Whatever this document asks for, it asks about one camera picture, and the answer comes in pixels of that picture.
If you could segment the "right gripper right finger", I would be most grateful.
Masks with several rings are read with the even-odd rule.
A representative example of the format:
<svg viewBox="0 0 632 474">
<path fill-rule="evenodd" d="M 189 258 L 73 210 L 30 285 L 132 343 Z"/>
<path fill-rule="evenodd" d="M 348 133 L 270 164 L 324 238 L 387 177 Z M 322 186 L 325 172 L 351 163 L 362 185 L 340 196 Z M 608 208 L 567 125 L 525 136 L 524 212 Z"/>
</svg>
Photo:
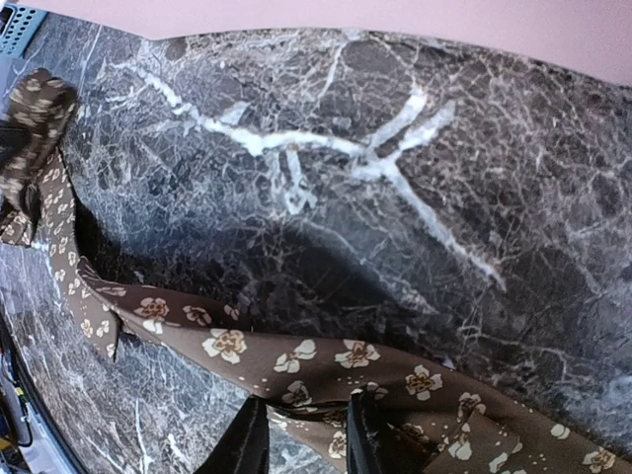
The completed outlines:
<svg viewBox="0 0 632 474">
<path fill-rule="evenodd" d="M 348 473 L 423 472 L 425 456 L 397 439 L 370 395 L 354 394 L 347 415 Z"/>
</svg>

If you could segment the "brown floral tie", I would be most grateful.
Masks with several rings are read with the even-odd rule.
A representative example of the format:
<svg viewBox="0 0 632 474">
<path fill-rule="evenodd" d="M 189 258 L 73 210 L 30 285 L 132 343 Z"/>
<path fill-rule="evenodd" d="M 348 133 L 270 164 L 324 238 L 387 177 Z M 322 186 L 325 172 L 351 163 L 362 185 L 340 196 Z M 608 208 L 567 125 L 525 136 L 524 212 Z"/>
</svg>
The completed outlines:
<svg viewBox="0 0 632 474">
<path fill-rule="evenodd" d="M 1 239 L 49 260 L 84 336 L 114 357 L 121 330 L 174 350 L 265 401 L 268 421 L 347 472 L 347 408 L 370 395 L 387 425 L 426 460 L 422 473 L 627 473 L 631 466 L 564 425 L 416 355 L 358 340 L 256 332 L 205 297 L 108 281 L 76 241 L 76 201 L 60 141 L 76 89 L 38 69 L 1 118 Z"/>
</svg>

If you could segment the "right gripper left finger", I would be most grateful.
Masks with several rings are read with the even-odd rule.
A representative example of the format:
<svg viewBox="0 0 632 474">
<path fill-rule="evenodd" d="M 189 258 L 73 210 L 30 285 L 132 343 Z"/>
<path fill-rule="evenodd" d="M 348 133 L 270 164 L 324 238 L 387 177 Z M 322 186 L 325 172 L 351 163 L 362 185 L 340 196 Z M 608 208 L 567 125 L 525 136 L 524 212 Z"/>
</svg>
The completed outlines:
<svg viewBox="0 0 632 474">
<path fill-rule="evenodd" d="M 249 397 L 196 474 L 268 474 L 270 430 L 261 398 Z"/>
</svg>

